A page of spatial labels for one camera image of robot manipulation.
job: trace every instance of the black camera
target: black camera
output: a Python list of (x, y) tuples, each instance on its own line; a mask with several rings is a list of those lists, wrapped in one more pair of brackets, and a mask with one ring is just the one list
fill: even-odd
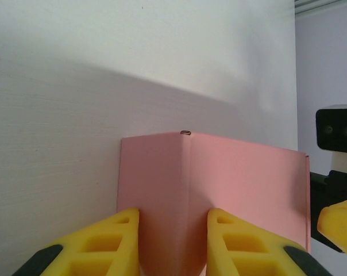
[(316, 123), (319, 148), (347, 153), (347, 105), (319, 109)]

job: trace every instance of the white wall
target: white wall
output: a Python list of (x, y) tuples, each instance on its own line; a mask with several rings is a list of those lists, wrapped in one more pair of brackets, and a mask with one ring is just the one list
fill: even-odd
[(115, 212), (119, 141), (296, 149), (293, 0), (0, 0), (0, 275)]
[[(345, 171), (331, 165), (331, 152), (318, 148), (315, 113), (328, 105), (347, 104), (347, 5), (329, 6), (296, 18), (296, 71), (299, 150), (310, 155), (311, 171)], [(341, 154), (334, 158), (347, 160)], [(333, 275), (347, 276), (347, 255), (315, 240), (311, 252)]]

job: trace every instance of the pink box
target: pink box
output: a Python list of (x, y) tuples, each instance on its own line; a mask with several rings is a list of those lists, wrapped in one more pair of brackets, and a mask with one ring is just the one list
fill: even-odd
[(141, 212), (148, 276), (198, 276), (206, 217), (222, 208), (309, 250), (309, 159), (302, 153), (191, 132), (122, 139), (118, 211)]

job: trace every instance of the black bracket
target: black bracket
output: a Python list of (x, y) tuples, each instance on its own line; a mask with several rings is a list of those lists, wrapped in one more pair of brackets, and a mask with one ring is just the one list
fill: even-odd
[(318, 218), (324, 207), (347, 200), (347, 174), (330, 171), (328, 176), (310, 173), (311, 237), (326, 246), (342, 252), (317, 230)]

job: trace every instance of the pink cardboard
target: pink cardboard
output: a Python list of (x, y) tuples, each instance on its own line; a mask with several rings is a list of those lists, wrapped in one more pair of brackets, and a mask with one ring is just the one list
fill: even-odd
[(304, 153), (182, 133), (122, 139), (118, 211), (140, 209), (139, 258), (146, 275), (202, 272), (210, 208), (310, 249)]

